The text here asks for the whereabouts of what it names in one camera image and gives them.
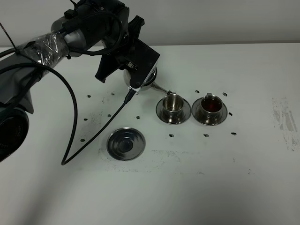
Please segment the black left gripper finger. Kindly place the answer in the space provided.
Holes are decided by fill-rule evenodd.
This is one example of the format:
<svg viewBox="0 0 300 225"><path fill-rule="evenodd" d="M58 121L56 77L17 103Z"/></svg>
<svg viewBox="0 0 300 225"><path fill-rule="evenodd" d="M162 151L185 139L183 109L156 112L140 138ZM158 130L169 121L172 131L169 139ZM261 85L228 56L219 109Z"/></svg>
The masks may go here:
<svg viewBox="0 0 300 225"><path fill-rule="evenodd" d="M102 55L95 78L104 83L106 78L120 67L119 62L114 56L105 54Z"/></svg>

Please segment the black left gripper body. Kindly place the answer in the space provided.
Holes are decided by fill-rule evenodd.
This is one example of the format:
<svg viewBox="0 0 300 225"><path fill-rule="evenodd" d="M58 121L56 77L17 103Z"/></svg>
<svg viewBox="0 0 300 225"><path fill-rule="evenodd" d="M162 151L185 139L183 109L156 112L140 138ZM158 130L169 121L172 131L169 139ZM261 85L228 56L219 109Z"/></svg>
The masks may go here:
<svg viewBox="0 0 300 225"><path fill-rule="evenodd" d="M127 33L125 33L120 45L113 52L108 54L114 56L119 62L120 67L118 69L125 69L126 65L130 62L136 65L135 44L137 43L143 25L144 19L136 15L134 19L129 22Z"/></svg>

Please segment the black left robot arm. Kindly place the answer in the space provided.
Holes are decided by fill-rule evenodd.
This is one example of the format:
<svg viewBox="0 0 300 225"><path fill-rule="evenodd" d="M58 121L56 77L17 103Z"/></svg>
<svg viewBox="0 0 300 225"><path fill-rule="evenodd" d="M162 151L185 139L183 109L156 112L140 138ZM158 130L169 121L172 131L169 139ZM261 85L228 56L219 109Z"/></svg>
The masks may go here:
<svg viewBox="0 0 300 225"><path fill-rule="evenodd" d="M31 87L64 59L100 56L95 77L104 82L116 70L132 69L128 103L155 66L153 50L139 39L143 18L129 20L129 8L118 0L81 0L52 24L51 31L0 54L0 158L12 155L29 130L33 113Z"/></svg>

